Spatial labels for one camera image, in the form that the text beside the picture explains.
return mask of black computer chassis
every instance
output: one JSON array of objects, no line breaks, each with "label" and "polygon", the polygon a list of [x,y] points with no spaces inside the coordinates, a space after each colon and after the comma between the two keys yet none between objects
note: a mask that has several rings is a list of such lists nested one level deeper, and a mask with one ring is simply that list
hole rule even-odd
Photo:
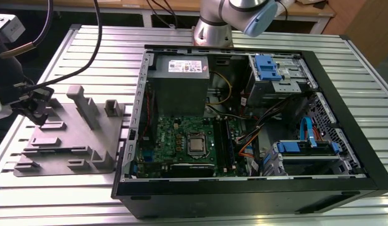
[{"label": "black computer chassis", "polygon": [[366,178],[246,181],[119,182],[123,153],[118,162],[111,198],[119,199],[135,218],[195,218],[211,216],[321,213],[360,198],[388,192],[388,172],[335,91],[317,57],[310,51],[251,48],[154,46],[145,49],[183,48],[201,52],[299,53],[318,84],[339,128],[358,157]]}]

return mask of blue plastic clip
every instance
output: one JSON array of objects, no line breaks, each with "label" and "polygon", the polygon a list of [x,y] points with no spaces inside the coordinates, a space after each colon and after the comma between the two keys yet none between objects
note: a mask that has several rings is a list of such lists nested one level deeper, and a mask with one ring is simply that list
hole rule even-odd
[{"label": "blue plastic clip", "polygon": [[339,152],[339,149],[338,149],[338,145],[337,145],[337,143],[335,143],[335,142],[331,142],[331,143],[330,143],[330,146],[331,146],[331,149],[333,149],[333,151],[334,151],[334,154],[337,154],[337,153]]},{"label": "blue plastic clip", "polygon": [[258,71],[258,78],[262,81],[279,81],[281,75],[277,73],[275,68],[277,65],[273,62],[270,56],[255,55],[254,56],[254,64]]},{"label": "blue plastic clip", "polygon": [[317,146],[313,138],[313,130],[311,130],[311,119],[309,117],[303,117],[299,122],[299,140],[303,140],[303,124],[306,125],[306,136],[311,147]]},{"label": "blue plastic clip", "polygon": [[299,152],[298,144],[295,142],[279,142],[275,146],[279,153]]}]

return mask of green motherboard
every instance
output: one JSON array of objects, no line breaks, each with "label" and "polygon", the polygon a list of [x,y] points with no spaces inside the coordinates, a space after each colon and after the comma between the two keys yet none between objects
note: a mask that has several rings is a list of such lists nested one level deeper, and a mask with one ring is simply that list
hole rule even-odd
[{"label": "green motherboard", "polygon": [[[241,134],[241,122],[234,118],[222,120],[227,129],[221,134],[214,129],[214,122],[219,121],[221,119],[203,117],[159,117],[154,148],[150,150],[145,148],[138,154],[141,162],[138,164],[138,177],[161,177],[158,170],[155,170],[159,164],[173,163],[211,164],[215,169],[214,177],[235,176],[235,166],[227,171],[217,165],[221,155],[217,154],[215,148],[219,146],[219,137],[223,137],[223,139],[227,137],[234,145],[235,137]],[[223,155],[226,161],[231,161],[234,158],[233,145],[229,148],[225,147],[223,150],[225,152],[231,152],[230,156],[227,154]]]}]

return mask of power supply label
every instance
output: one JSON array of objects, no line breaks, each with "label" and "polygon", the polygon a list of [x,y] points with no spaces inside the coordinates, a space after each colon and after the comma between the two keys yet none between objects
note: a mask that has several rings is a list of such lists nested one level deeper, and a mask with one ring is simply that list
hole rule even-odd
[{"label": "power supply label", "polygon": [[201,73],[202,65],[199,60],[170,60],[169,72]]}]

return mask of sticker label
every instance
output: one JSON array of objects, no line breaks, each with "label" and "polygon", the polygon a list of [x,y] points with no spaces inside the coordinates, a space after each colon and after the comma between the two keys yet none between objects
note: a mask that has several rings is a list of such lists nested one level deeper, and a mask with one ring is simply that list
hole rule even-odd
[{"label": "sticker label", "polygon": [[250,166],[255,171],[258,171],[258,165],[257,165],[255,161],[251,161]]},{"label": "sticker label", "polygon": [[241,105],[245,106],[246,105],[246,99],[242,97],[241,101],[239,101]]},{"label": "sticker label", "polygon": [[169,72],[201,73],[202,65],[199,60],[170,60]]},{"label": "sticker label", "polygon": [[139,5],[126,5],[126,4],[123,4],[122,7],[127,7],[127,8],[139,8]]}]

